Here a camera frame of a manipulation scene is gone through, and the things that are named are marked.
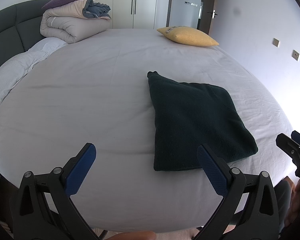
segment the yellow pillow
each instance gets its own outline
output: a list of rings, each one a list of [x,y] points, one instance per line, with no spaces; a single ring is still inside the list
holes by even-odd
[[[208,47],[219,45],[214,39],[202,31],[196,30],[191,27],[186,26],[175,26],[175,27],[165,27],[157,29],[157,31],[163,34],[169,40],[177,43]]]

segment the folded comforter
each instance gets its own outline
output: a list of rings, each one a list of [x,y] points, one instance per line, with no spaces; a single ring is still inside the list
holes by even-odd
[[[44,12],[40,33],[66,43],[84,40],[109,28],[108,5],[93,0],[78,0]]]

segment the finger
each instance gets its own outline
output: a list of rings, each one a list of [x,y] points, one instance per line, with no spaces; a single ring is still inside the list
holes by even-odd
[[[298,216],[298,212],[294,212],[291,214],[291,216],[289,216],[289,222],[293,223],[293,221],[296,219],[296,217]]]
[[[289,176],[286,176],[283,180],[286,180],[289,185],[290,185],[290,188],[292,189],[292,191],[295,189],[295,184],[294,182],[289,178]]]
[[[152,231],[120,233],[106,240],[155,240],[156,234]]]
[[[291,208],[289,208],[288,212],[286,213],[285,220],[289,221],[291,214],[292,214],[292,210]]]
[[[288,220],[288,219],[285,219],[285,220],[284,220],[284,226],[285,226],[285,227],[288,227],[289,225],[290,225],[289,220]]]
[[[300,210],[300,192],[297,192],[292,201],[292,212],[297,212]]]
[[[292,205],[292,201],[293,201],[294,196],[295,196],[295,191],[293,190],[291,192],[290,206]]]
[[[296,192],[300,191],[300,179],[298,181],[298,184],[295,186],[295,191]]]

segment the beige comforter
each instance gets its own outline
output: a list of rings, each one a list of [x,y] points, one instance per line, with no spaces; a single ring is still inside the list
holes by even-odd
[[[60,38],[70,44],[108,29],[111,21],[109,17],[84,17],[82,10],[86,2],[87,0],[78,0],[45,11],[40,25],[41,35]]]

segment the bed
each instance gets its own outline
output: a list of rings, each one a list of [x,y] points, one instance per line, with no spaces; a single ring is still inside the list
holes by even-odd
[[[40,8],[46,2],[0,11],[0,23],[10,20],[0,25],[0,64],[43,38]],[[275,144],[279,133],[292,131],[287,117],[268,90],[226,52],[177,44],[155,30],[114,29],[58,49],[10,91],[0,105],[0,173],[18,187],[26,171],[50,172],[90,142],[97,158],[72,197],[90,226],[167,232],[204,225],[221,200],[205,173],[153,169],[148,71],[229,92],[259,149],[229,166],[251,174],[266,170],[274,185],[292,171],[289,156]]]

